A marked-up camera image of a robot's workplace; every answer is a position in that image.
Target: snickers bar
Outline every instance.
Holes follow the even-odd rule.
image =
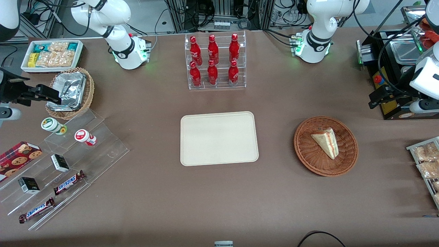
[[[30,220],[35,215],[40,214],[44,210],[46,210],[46,209],[48,209],[50,207],[54,207],[54,206],[55,206],[55,201],[54,201],[53,197],[51,197],[47,202],[45,202],[45,203],[39,205],[38,207],[32,209],[27,214],[20,215],[20,218],[18,220],[20,221],[20,224],[23,224],[24,222]]]
[[[61,192],[65,191],[68,187],[74,185],[77,181],[85,177],[85,174],[82,170],[75,174],[75,176],[69,178],[64,183],[60,184],[58,187],[54,188],[55,195],[61,194]]]

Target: cookie box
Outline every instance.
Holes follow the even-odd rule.
[[[43,152],[39,146],[20,142],[0,155],[0,182],[20,170]]]
[[[69,42],[69,43],[76,43],[78,44],[75,49],[75,55],[73,56],[72,65],[70,67],[29,67],[28,62],[29,59],[32,59],[31,54],[34,52],[34,49],[38,45],[43,45],[51,42]],[[60,71],[66,71],[69,69],[76,68],[76,65],[78,64],[79,58],[81,56],[81,51],[83,49],[83,43],[80,40],[37,40],[32,41],[29,44],[28,50],[26,51],[25,58],[23,59],[21,69],[23,71],[26,71],[27,73],[56,73]]]

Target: red emergency button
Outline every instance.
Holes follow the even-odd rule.
[[[374,82],[378,85],[384,84],[384,80],[380,75],[374,76]]]

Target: sandwich slice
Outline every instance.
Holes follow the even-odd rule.
[[[311,137],[319,144],[325,153],[331,158],[335,159],[338,155],[337,140],[332,129],[324,131],[317,131],[311,134]]]

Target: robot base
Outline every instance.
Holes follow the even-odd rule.
[[[308,44],[308,41],[306,41],[306,35],[308,33],[309,30],[305,30],[301,33],[297,33],[293,39],[290,38],[290,44],[297,46],[291,47],[291,54],[293,57],[300,57],[305,62],[318,63],[323,60],[326,54],[328,54],[331,44],[328,44],[326,49],[323,49],[322,51],[315,51],[314,48]]]
[[[116,62],[124,69],[135,69],[144,62],[149,62],[151,54],[151,42],[146,42],[139,37],[131,37],[134,40],[134,49],[127,58],[118,58],[114,53]]]

